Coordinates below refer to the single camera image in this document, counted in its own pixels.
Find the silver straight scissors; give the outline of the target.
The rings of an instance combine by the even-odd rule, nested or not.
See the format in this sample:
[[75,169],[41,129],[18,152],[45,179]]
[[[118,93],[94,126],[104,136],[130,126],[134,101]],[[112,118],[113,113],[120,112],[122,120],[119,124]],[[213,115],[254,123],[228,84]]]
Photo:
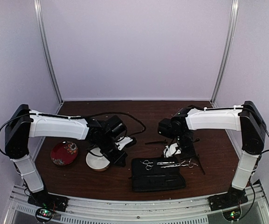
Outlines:
[[175,164],[171,164],[171,165],[165,165],[162,166],[161,168],[175,168],[175,167],[189,167],[189,168],[193,168],[195,166],[198,166],[198,164],[191,162],[192,159],[189,160],[183,160],[180,163],[175,163]]

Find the silver thinning scissors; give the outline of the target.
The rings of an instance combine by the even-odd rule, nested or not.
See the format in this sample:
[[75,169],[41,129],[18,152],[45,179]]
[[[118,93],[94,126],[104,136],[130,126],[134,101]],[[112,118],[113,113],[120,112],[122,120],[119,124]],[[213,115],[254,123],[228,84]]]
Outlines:
[[[146,170],[151,170],[154,166],[154,162],[153,161],[149,161],[149,160],[144,160],[144,161],[140,161],[141,164],[145,165],[145,169]],[[173,161],[160,161],[160,162],[156,162],[157,166],[167,166],[167,165],[173,165],[175,164],[175,162]]]

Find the black zip tool case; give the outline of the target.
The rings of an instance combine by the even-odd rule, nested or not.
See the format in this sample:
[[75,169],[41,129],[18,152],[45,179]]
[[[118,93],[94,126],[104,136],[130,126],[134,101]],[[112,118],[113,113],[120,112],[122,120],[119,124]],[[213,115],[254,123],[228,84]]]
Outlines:
[[[140,161],[149,160],[154,162],[151,170],[146,170],[145,165]],[[131,161],[131,182],[134,192],[155,192],[183,189],[186,187],[186,181],[180,174],[179,167],[161,168],[156,162],[173,161],[178,163],[175,157],[170,158],[135,158]]]

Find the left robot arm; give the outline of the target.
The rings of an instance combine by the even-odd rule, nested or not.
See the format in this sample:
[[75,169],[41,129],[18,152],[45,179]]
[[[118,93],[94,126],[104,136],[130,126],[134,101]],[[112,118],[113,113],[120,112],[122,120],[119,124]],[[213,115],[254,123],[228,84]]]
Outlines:
[[95,144],[101,154],[113,164],[124,167],[128,147],[133,138],[118,136],[126,131],[123,121],[113,116],[106,121],[92,117],[54,115],[30,110],[22,104],[5,126],[5,154],[21,173],[34,200],[42,207],[52,203],[52,196],[45,191],[43,180],[28,150],[32,137],[62,137],[86,140]]

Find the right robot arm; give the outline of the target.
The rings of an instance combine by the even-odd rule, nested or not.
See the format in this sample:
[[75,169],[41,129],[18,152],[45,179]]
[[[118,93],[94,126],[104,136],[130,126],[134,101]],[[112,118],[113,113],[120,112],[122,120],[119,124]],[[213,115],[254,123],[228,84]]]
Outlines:
[[192,132],[200,129],[222,129],[241,132],[242,153],[229,192],[224,202],[234,206],[242,198],[242,191],[255,171],[255,165],[263,152],[266,124],[252,101],[242,105],[219,108],[201,108],[194,105],[181,108],[170,119],[162,119],[158,133],[175,139],[176,143],[164,150],[171,157],[192,146]]

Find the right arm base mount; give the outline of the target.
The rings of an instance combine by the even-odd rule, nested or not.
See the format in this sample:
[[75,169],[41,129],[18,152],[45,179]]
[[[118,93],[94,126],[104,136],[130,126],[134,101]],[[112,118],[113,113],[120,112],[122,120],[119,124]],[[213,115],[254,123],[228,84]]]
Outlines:
[[208,198],[211,211],[220,210],[226,221],[235,222],[242,217],[241,205],[248,202],[245,190],[230,187],[226,193]]

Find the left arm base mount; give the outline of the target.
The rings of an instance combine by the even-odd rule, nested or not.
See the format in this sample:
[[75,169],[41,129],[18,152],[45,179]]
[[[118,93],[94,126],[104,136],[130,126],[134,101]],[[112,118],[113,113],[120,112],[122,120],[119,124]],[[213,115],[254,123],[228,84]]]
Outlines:
[[51,221],[57,211],[65,212],[69,199],[64,196],[57,196],[45,191],[29,193],[28,203],[37,206],[35,218],[40,223]]

